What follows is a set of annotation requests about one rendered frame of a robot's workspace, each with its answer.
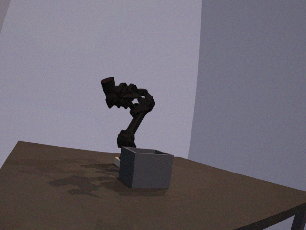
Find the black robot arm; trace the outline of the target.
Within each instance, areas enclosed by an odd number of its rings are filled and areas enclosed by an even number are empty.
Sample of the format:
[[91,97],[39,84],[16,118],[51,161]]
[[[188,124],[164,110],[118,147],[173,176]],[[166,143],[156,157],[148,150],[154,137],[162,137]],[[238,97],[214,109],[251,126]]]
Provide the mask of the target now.
[[[115,91],[118,88],[118,86],[115,86],[114,77],[108,77],[106,79],[103,79],[101,81],[101,85],[102,85],[103,91],[106,96],[105,100],[106,100],[107,106],[110,109],[112,106],[114,106],[113,98],[114,98]],[[149,110],[140,113],[138,118],[133,118],[128,128],[126,130],[120,131],[120,133],[118,134],[118,138],[117,138],[117,145],[119,148],[122,148],[122,146],[131,147],[131,148],[137,147],[134,142],[134,134],[137,131],[146,113],[150,112],[155,106],[155,101],[153,97],[148,93],[147,89],[138,89],[136,85],[132,83],[129,84],[128,86],[130,87],[131,91],[133,91],[134,93],[144,96],[144,97],[138,98],[137,100],[141,106],[148,107]]]

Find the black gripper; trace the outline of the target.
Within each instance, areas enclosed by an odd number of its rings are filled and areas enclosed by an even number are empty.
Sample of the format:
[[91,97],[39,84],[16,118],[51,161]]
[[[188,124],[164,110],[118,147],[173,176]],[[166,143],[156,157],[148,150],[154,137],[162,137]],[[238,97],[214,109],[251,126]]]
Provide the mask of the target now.
[[132,99],[141,98],[141,95],[131,91],[130,87],[126,83],[121,83],[115,91],[113,103],[120,108],[121,106],[127,109],[130,108],[130,115],[133,118],[138,118],[139,114],[149,110],[148,107],[141,106],[140,103],[133,104]]

